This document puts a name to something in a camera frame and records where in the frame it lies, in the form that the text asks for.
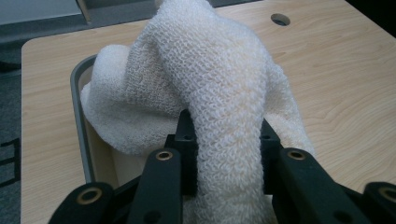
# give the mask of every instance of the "textured fabric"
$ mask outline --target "textured fabric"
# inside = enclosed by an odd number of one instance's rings
[[[274,221],[262,192],[264,117],[284,147],[313,152],[282,69],[250,29],[218,16],[205,0],[165,0],[130,48],[99,53],[82,95],[97,132],[132,153],[141,152],[134,148],[140,137],[165,137],[181,109],[190,110],[199,145],[198,194],[184,204],[184,223]],[[120,133],[131,127],[153,133]]]

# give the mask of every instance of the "screw hole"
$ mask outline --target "screw hole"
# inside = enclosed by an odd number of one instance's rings
[[[167,161],[173,157],[173,154],[170,151],[161,151],[155,157],[159,161]]]
[[[184,135],[183,138],[184,140],[192,140],[192,136],[190,135]]]
[[[290,19],[287,16],[279,13],[273,14],[271,16],[271,21],[273,21],[274,23],[280,26],[290,25]]]
[[[161,219],[161,213],[159,211],[150,211],[145,214],[145,223],[152,224],[157,223]]]
[[[382,187],[379,189],[379,193],[382,197],[386,198],[387,200],[396,203],[396,189]]]
[[[333,215],[341,223],[352,223],[352,217],[346,212],[335,211]]]
[[[288,152],[288,156],[292,159],[297,160],[297,161],[305,160],[305,155],[298,151],[290,151],[290,152]]]
[[[86,205],[98,201],[102,197],[102,190],[99,188],[84,189],[77,197],[77,203]]]

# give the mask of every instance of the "white towel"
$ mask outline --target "white towel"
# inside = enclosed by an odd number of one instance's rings
[[[205,0],[165,0],[131,47],[102,49],[81,101],[100,136],[133,154],[163,145],[190,110],[198,193],[184,203],[184,223],[274,221],[262,192],[263,118],[284,147],[313,153],[282,69],[250,29]]]

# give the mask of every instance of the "black plastic part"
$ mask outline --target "black plastic part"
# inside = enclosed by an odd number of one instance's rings
[[[366,185],[362,210],[374,223],[396,223],[396,186],[386,182]]]
[[[73,190],[53,214],[49,224],[111,223],[113,188],[89,183]]]
[[[276,160],[282,147],[280,139],[266,119],[262,121],[260,152],[264,170],[264,193],[273,194],[276,181]]]
[[[286,192],[276,189],[275,201],[279,195],[289,194],[298,203],[295,207],[300,214],[298,221],[287,223],[370,223],[312,155],[297,148],[284,148],[278,159],[276,169]]]
[[[127,223],[181,223],[180,155],[177,150],[155,150],[148,156]]]
[[[169,134],[165,147],[176,149],[181,156],[181,191],[183,195],[195,196],[197,192],[198,144],[190,112],[180,113],[176,134]]]
[[[116,212],[112,218],[113,224],[126,223],[139,181],[140,176],[114,190],[115,197],[112,204]]]

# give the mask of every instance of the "light wood surface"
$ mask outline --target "light wood surface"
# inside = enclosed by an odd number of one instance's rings
[[[396,40],[344,0],[266,0],[219,8],[262,42],[290,79],[320,164],[362,191],[396,184]],[[289,26],[274,24],[281,13]],[[70,91],[83,59],[133,43],[138,21],[29,41],[22,49],[21,222],[47,223],[85,183]]]

